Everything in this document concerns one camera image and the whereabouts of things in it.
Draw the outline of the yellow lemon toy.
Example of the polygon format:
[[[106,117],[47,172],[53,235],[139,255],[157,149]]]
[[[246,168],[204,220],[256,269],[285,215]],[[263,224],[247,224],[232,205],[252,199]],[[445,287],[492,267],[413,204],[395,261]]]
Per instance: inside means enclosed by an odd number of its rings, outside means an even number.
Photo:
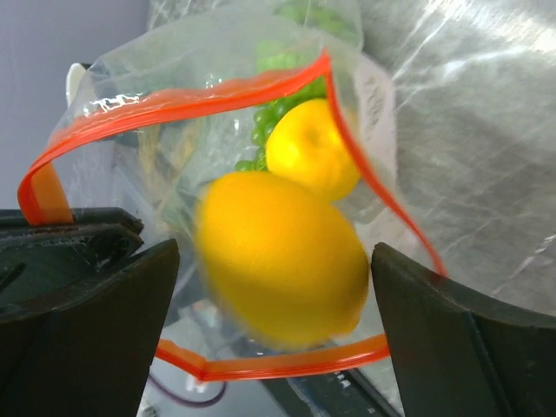
[[[281,118],[267,139],[266,163],[272,174],[328,201],[347,197],[361,178],[324,98],[300,103]]]

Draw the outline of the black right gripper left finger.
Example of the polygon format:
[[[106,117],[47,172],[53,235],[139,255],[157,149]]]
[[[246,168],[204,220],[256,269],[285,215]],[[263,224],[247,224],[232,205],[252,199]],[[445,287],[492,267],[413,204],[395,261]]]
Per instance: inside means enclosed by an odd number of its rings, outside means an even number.
[[[173,239],[1,308],[3,416],[134,416],[174,290]]]

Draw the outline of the clear zip bag orange zipper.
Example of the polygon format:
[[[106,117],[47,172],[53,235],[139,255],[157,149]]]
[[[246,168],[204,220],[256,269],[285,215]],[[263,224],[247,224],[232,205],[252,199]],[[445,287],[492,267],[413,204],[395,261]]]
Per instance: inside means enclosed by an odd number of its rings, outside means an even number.
[[[163,25],[98,58],[17,191],[34,225],[74,222],[78,209],[116,207],[138,217],[142,240],[176,241],[175,292],[201,288],[186,305],[170,303],[179,319],[162,329],[160,368],[202,381],[262,380],[327,374],[387,358],[387,337],[363,328],[372,291],[356,328],[315,347],[272,347],[251,334],[208,285],[195,245],[196,208],[205,188],[251,158],[234,128],[247,109],[290,95],[322,77],[329,108],[361,178],[331,203],[352,224],[370,255],[377,242],[421,248],[434,268],[438,252],[411,216],[399,187],[395,92],[389,74],[343,31],[315,29],[264,10],[231,5]],[[280,41],[301,52],[292,69],[258,73],[258,41]]]

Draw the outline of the green lettuce toy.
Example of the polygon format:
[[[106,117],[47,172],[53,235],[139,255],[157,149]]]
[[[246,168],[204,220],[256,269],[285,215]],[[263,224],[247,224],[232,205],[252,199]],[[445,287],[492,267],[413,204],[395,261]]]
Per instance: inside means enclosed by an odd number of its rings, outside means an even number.
[[[281,51],[280,41],[258,41],[255,46],[255,67],[258,73],[269,70],[286,70],[301,66],[306,57],[301,52]],[[294,107],[315,98],[326,98],[327,91],[322,77],[310,82],[295,93],[257,104],[247,109],[248,118],[236,118],[234,128],[251,158],[242,157],[235,164],[236,171],[267,171],[266,144],[278,122]]]

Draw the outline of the yellow pear toy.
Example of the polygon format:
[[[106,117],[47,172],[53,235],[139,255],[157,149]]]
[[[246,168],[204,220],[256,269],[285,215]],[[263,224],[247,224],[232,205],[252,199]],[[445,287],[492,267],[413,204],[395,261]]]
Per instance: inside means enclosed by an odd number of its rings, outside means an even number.
[[[356,328],[369,262],[331,203],[266,172],[235,172],[205,188],[196,220],[208,285],[257,339],[297,350]]]

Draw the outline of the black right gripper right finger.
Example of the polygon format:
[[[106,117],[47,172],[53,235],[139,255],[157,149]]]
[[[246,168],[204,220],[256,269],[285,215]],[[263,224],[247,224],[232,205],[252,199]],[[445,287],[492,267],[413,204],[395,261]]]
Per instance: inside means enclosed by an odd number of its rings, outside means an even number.
[[[554,317],[436,274],[385,243],[374,293],[407,416],[553,416]]]

